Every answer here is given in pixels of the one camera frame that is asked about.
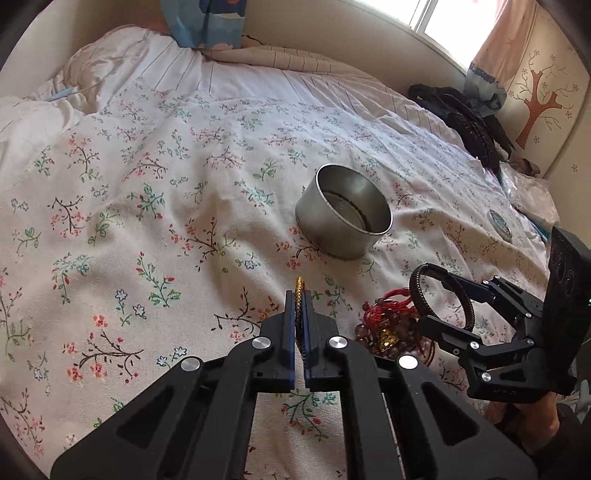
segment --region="black braided bracelet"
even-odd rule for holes
[[[431,263],[419,265],[410,275],[408,289],[410,290],[410,294],[418,314],[421,317],[425,315],[432,315],[439,318],[425,299],[425,295],[421,289],[421,276],[434,278],[435,280],[439,280],[450,287],[452,292],[457,295],[457,298],[460,300],[460,304],[462,305],[462,309],[464,310],[464,317],[466,318],[464,330],[471,332],[474,329],[475,321],[472,301],[470,298],[468,298],[468,295],[460,283],[454,277],[452,277],[445,268],[440,267],[439,265],[433,265]]]

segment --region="bed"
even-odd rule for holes
[[[0,100],[0,411],[46,475],[184,356],[255,336],[298,276],[349,337],[363,302],[424,262],[544,295],[545,245],[453,130],[345,64],[245,41],[205,56],[121,27],[28,98]],[[362,172],[393,213],[358,261],[322,254],[297,226],[326,163]],[[452,294],[425,290],[463,324]],[[475,312],[485,343],[511,339]],[[452,356],[438,350],[431,368],[465,397]],[[245,478],[346,475],[338,393],[308,392],[301,363],[297,386],[259,396]]]

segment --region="window sill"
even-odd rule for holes
[[[358,8],[366,13],[369,13],[375,17],[378,17],[378,18],[384,20],[385,22],[391,24],[392,26],[398,28],[399,30],[402,30],[403,32],[414,37],[416,40],[418,40],[419,42],[421,42],[422,44],[424,44],[425,46],[427,46],[428,48],[433,50],[441,58],[443,58],[448,63],[450,63],[453,67],[455,67],[463,75],[467,74],[467,71],[468,71],[467,67],[462,66],[457,60],[455,60],[452,57],[452,55],[445,48],[443,48],[439,43],[435,42],[432,38],[428,37],[427,35],[421,35],[421,34],[415,32],[412,28],[410,28],[409,25],[404,24],[400,20],[398,20],[394,17],[391,17],[390,15],[388,15],[384,12],[381,12],[377,8],[374,8],[370,5],[358,2],[357,0],[337,0],[337,1],[344,3],[344,4],[349,4],[355,8]]]

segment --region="window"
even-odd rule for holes
[[[464,68],[495,25],[502,0],[357,0],[408,25]]]

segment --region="pile of jewelry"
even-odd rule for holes
[[[391,299],[396,296],[406,299]],[[434,343],[418,331],[419,314],[412,302],[407,288],[391,290],[373,305],[366,301],[362,307],[363,322],[355,327],[357,343],[372,355],[396,360],[404,353],[412,353],[429,365],[435,353]]]

